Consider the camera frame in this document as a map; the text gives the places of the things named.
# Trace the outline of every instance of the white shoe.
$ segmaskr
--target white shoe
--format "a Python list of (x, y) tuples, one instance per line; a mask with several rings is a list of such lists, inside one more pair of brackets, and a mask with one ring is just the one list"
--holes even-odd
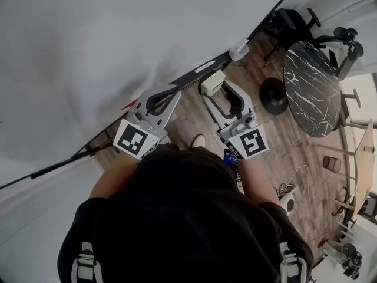
[(162, 140), (160, 144), (171, 144), (170, 137), (166, 135)]
[(204, 135), (199, 134), (195, 138), (191, 148), (195, 148), (195, 147), (206, 147), (206, 138), (204, 137)]

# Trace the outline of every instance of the cable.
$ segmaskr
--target cable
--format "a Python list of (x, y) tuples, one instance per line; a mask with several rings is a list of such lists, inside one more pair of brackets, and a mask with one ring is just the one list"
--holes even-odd
[(306, 240), (306, 234), (307, 234), (307, 220), (309, 219), (309, 213), (310, 213), (310, 184), (309, 184), (309, 166), (306, 164), (303, 164), (299, 166), (296, 171), (293, 172), (291, 175), (290, 179), (286, 183), (282, 183), (279, 186), (279, 191), (277, 191), (277, 196), (279, 197), (280, 195), (283, 194), (283, 196), (287, 193), (289, 193), (289, 187), (295, 186), (295, 185), (290, 185), (290, 181), (294, 177), (294, 175), (300, 170), (302, 167), (306, 167), (307, 169), (307, 179), (306, 179), (306, 184), (307, 184), (307, 215), (306, 215), (306, 222), (305, 222), (305, 232), (304, 232), (304, 240)]
[(325, 236), (327, 233), (329, 233), (329, 232), (331, 232), (331, 231), (332, 231), (332, 229), (328, 229), (326, 232), (324, 232), (324, 233), (323, 233), (322, 235), (320, 235), (319, 237), (317, 237), (317, 238), (313, 238), (313, 239), (309, 240), (309, 242), (312, 242), (313, 240), (317, 240), (317, 239), (319, 239), (319, 238)]

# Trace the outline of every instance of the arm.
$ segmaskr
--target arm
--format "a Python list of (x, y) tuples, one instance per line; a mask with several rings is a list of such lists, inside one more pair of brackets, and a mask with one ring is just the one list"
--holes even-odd
[(305, 260), (307, 266), (305, 282), (308, 282), (310, 273), (312, 272), (314, 266), (313, 253), (309, 245), (300, 236), (296, 228), (289, 220), (286, 211), (281, 206), (266, 202), (260, 204), (259, 207), (264, 209), (281, 228), (282, 234), (280, 236), (280, 242), (287, 242), (289, 249), (292, 252), (295, 252), (297, 256)]
[(239, 161), (239, 172), (246, 197), (254, 204), (264, 202), (279, 204), (279, 199), (264, 172), (263, 163), (258, 157)]
[(138, 160), (121, 152), (114, 163), (107, 169), (95, 184), (89, 198), (109, 198), (121, 190), (135, 173)]

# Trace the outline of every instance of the small trash can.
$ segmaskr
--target small trash can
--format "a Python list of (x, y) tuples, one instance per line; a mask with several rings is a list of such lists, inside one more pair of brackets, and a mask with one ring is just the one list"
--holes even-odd
[(323, 159), (323, 167), (331, 172), (337, 173), (340, 170), (342, 161), (339, 158), (325, 156)]

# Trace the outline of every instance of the black marble tabletop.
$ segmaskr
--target black marble tabletop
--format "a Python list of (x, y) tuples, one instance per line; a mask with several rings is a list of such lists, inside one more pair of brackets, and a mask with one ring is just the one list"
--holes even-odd
[(335, 69), (322, 50), (294, 43), (286, 53), (284, 82), (290, 109), (302, 130), (328, 135), (340, 114), (340, 87)]

